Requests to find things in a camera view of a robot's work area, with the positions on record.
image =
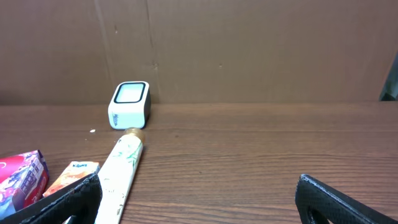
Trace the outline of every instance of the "bottle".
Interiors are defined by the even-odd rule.
[[[106,159],[98,177],[102,187],[96,224],[117,224],[120,221],[127,195],[145,141],[144,132],[137,128],[125,130]]]

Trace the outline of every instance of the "orange and white package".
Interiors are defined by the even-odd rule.
[[[58,179],[44,192],[43,197],[47,197],[89,174],[97,174],[99,170],[100,164],[98,162],[73,161],[62,172]]]

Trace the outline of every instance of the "white cube device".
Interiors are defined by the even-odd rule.
[[[112,128],[143,128],[149,113],[150,94],[147,82],[124,82],[118,85],[108,107]]]

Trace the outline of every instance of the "table top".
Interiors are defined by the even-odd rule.
[[[123,134],[106,105],[0,117],[0,157],[40,149],[49,184],[70,161],[102,165]],[[397,103],[152,105],[144,131],[121,223],[300,223],[303,173],[398,219]]]

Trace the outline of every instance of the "cardboard wall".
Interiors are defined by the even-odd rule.
[[[0,104],[377,101],[395,0],[4,1]]]

